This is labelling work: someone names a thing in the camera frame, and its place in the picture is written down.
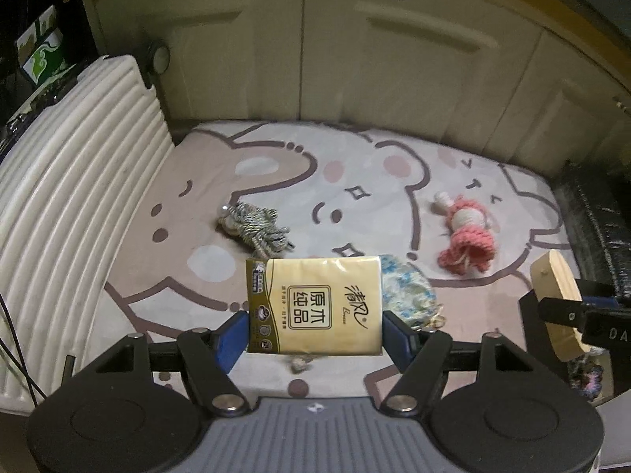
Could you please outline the blue floral silk pouch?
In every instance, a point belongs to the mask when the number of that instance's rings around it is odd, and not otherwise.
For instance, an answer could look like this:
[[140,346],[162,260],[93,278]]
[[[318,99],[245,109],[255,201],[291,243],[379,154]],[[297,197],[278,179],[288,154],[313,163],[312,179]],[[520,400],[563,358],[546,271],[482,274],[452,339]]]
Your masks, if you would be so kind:
[[414,330],[440,329],[446,324],[443,306],[425,275],[399,257],[380,256],[382,307]]

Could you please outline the dark brown crochet bundle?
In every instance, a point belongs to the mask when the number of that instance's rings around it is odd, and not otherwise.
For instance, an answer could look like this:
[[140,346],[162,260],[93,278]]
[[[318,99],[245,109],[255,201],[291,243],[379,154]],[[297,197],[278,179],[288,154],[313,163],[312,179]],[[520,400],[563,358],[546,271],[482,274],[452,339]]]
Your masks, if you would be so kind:
[[600,359],[604,354],[604,349],[592,347],[587,354],[567,363],[569,386],[589,402],[594,402],[602,392],[604,368]]

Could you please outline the oval wooden box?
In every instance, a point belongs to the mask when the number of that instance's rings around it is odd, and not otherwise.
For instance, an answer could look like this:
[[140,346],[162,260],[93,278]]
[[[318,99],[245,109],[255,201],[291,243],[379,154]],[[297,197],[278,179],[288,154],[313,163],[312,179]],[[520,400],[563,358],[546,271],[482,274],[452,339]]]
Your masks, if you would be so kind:
[[530,280],[557,359],[569,362],[584,356],[590,346],[579,330],[583,298],[566,259],[550,250],[530,266]]

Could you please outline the grey crochet mouse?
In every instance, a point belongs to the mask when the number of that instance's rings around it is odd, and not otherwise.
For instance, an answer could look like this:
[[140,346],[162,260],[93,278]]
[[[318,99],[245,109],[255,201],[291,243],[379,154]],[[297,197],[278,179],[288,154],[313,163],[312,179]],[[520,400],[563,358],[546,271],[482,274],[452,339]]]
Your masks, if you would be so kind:
[[311,367],[312,357],[309,356],[291,356],[289,359],[290,371],[293,375],[299,375],[307,372]]

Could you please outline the yellow tissue pack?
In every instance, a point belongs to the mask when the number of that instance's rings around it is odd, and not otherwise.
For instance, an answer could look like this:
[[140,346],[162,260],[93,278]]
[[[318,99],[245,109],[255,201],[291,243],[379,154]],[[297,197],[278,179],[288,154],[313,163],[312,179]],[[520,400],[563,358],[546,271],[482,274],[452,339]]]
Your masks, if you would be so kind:
[[292,356],[379,356],[377,256],[248,259],[248,350]]

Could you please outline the pink white crochet doll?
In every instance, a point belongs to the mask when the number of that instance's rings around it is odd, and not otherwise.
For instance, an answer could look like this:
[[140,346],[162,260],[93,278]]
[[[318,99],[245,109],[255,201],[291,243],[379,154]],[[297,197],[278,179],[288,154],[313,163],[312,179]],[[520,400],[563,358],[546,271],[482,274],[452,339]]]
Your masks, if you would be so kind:
[[472,270],[485,274],[496,255],[487,208],[463,196],[451,199],[447,192],[436,193],[434,205],[450,232],[449,246],[437,258],[439,266],[459,276]]

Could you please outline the black gift box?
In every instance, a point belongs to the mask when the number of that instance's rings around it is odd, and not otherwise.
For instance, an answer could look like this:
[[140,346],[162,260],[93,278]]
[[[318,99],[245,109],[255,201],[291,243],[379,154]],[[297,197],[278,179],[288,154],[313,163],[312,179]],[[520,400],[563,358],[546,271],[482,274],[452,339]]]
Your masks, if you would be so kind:
[[[547,333],[547,325],[539,317],[538,299],[533,289],[520,299],[519,306],[523,322],[526,350],[548,369],[551,369],[563,382],[569,384],[567,371],[568,362],[560,361],[555,354],[549,333]],[[604,356],[600,359],[600,364],[604,368],[602,392],[594,402],[591,402],[594,406],[602,405],[614,397],[612,363],[610,354],[607,351],[605,351]]]

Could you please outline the cartoon bear bed sheet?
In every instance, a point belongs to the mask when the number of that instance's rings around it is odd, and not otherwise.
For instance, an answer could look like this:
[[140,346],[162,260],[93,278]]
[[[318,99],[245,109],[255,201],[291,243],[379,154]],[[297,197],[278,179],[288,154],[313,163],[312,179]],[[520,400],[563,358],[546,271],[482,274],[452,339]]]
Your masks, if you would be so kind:
[[[439,266],[441,192],[488,209],[497,252],[484,274]],[[527,170],[384,130],[206,123],[140,202],[99,297],[89,359],[127,333],[168,341],[245,309],[249,252],[217,223],[234,201],[274,208],[297,257],[398,257],[427,277],[434,316],[461,341],[498,331],[523,344],[530,267],[549,250],[571,252],[550,186]]]

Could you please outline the cream ribbed suitcase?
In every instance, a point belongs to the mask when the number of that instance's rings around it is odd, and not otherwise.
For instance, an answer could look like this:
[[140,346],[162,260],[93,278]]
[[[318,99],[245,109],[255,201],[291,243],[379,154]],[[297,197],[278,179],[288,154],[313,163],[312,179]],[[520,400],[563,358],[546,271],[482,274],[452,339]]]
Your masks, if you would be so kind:
[[27,384],[56,390],[64,362],[87,361],[111,266],[173,142],[156,92],[130,56],[88,66],[1,164],[1,408],[27,414]]

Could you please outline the suitcase wheel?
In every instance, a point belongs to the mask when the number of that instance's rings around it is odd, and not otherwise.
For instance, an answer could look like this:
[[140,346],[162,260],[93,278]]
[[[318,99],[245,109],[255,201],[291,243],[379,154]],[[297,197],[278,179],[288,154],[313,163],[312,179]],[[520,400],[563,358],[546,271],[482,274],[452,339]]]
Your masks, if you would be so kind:
[[167,72],[170,65],[170,49],[161,42],[154,41],[150,43],[147,51],[147,70],[154,75],[162,75]]

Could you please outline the cream cabinet front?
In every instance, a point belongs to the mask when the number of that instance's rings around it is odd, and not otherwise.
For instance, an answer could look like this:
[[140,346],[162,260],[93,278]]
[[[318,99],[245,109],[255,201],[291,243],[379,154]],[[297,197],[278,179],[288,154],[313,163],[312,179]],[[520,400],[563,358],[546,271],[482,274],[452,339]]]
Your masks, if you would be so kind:
[[630,163],[630,42],[587,0],[81,0],[161,45],[170,120],[383,127],[554,175]]

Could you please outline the green white box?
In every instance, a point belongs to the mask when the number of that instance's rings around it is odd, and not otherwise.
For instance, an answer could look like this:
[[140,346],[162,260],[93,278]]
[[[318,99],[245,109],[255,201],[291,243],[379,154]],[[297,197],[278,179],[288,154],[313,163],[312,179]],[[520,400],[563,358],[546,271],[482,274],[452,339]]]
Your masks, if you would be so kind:
[[67,69],[57,17],[56,7],[50,6],[15,42],[19,68],[37,88]]

